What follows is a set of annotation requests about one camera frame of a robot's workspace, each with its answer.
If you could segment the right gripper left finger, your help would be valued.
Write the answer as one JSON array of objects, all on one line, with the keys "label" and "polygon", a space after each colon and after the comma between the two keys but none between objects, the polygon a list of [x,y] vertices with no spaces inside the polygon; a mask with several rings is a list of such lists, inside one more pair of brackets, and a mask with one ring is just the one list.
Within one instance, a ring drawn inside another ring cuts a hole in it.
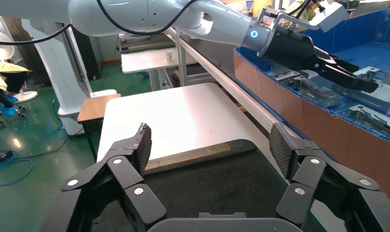
[{"label": "right gripper left finger", "polygon": [[62,189],[62,231],[86,232],[108,203],[117,200],[136,232],[166,218],[166,209],[144,183],[151,129],[141,123],[135,135],[114,142],[99,162],[71,176]]}]

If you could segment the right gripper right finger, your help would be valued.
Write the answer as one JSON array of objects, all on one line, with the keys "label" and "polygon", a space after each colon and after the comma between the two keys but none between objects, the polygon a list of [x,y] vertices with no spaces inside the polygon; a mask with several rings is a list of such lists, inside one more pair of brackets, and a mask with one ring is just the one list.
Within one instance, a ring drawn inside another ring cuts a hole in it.
[{"label": "right gripper right finger", "polygon": [[345,223],[378,224],[371,201],[362,192],[379,192],[369,177],[329,158],[313,141],[295,137],[275,123],[270,130],[270,151],[286,180],[314,190],[322,202]]}]

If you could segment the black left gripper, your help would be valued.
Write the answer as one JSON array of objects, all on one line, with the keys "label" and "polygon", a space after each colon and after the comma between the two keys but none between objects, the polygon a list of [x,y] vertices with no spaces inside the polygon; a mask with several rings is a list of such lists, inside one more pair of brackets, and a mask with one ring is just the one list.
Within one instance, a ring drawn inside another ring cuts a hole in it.
[{"label": "black left gripper", "polygon": [[379,84],[354,74],[360,68],[334,54],[316,49],[312,39],[277,26],[264,58],[291,70],[314,70],[319,76],[348,89],[372,93]]}]

